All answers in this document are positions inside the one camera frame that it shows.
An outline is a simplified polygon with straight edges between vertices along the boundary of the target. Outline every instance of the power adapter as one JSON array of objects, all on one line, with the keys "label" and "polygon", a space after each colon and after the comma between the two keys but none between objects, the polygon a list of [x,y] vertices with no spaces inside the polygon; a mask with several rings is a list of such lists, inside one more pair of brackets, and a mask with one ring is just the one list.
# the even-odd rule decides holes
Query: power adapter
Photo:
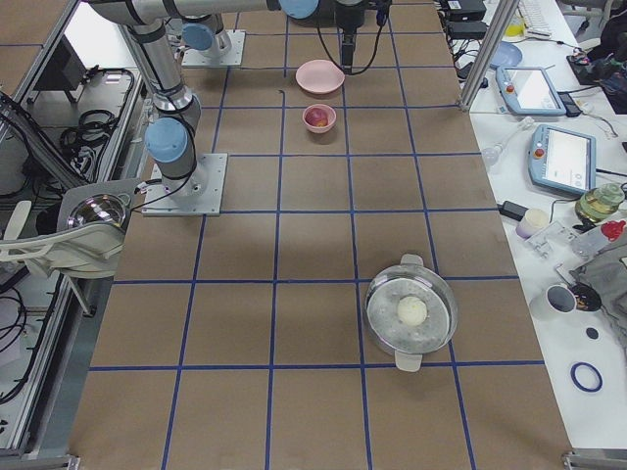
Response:
[{"label": "power adapter", "polygon": [[440,0],[440,9],[450,22],[480,22],[486,15],[483,0]]},{"label": "power adapter", "polygon": [[483,22],[447,23],[447,34],[453,40],[483,39],[488,26]]},{"label": "power adapter", "polygon": [[502,204],[498,204],[499,213],[504,215],[505,217],[513,218],[514,220],[520,221],[522,217],[527,212],[527,208],[523,206],[519,206],[518,204],[513,203],[512,201],[504,201]]}]

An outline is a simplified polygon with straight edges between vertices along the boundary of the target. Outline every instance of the screen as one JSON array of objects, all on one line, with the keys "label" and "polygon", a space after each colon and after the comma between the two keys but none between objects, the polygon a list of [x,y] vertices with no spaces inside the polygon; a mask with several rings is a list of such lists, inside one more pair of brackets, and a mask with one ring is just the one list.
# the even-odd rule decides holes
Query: screen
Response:
[{"label": "screen", "polygon": [[585,137],[549,130],[545,179],[578,189],[588,188],[590,141]]},{"label": "screen", "polygon": [[551,88],[541,70],[507,69],[516,99],[523,110],[557,110]]}]

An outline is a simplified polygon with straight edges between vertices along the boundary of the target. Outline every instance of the pink bowl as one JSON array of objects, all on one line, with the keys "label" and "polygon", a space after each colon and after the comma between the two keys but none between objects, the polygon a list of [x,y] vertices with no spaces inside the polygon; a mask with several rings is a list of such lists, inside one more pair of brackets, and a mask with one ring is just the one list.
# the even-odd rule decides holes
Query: pink bowl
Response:
[{"label": "pink bowl", "polygon": [[296,81],[305,91],[325,95],[342,86],[344,74],[332,62],[315,60],[305,62],[296,70]]},{"label": "pink bowl", "polygon": [[[311,121],[310,113],[314,110],[322,111],[326,115],[327,125],[318,126],[313,125],[308,122]],[[329,131],[335,125],[335,120],[337,119],[337,115],[335,114],[335,110],[327,105],[316,104],[311,105],[303,111],[303,124],[307,128],[307,130],[313,132],[314,134],[323,134],[324,132]]]}]

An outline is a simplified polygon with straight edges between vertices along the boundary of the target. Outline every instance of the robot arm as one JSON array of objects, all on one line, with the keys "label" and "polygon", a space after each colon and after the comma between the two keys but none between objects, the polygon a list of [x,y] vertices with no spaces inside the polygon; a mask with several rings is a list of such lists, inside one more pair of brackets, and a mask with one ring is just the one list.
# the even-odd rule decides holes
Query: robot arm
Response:
[{"label": "robot arm", "polygon": [[[159,118],[148,126],[146,147],[162,174],[166,194],[189,206],[207,187],[207,177],[195,152],[194,134],[201,107],[183,82],[169,46],[164,18],[190,22],[209,21],[211,15],[258,10],[286,13],[311,11],[319,0],[82,0],[100,16],[119,24],[126,44],[144,80],[151,88]],[[338,27],[342,29],[343,70],[350,72],[357,29],[364,12],[387,11],[392,0],[333,0]],[[188,213],[202,213],[191,209]]]}]

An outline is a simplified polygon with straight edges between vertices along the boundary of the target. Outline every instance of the red fruit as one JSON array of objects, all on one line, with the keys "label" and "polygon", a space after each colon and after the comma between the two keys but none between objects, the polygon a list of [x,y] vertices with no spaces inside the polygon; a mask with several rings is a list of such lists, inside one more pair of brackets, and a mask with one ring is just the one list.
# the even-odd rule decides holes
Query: red fruit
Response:
[{"label": "red fruit", "polygon": [[329,119],[326,116],[326,113],[318,108],[313,108],[311,111],[309,111],[305,116],[305,121],[307,122],[307,124],[314,127],[325,127],[329,123]]}]

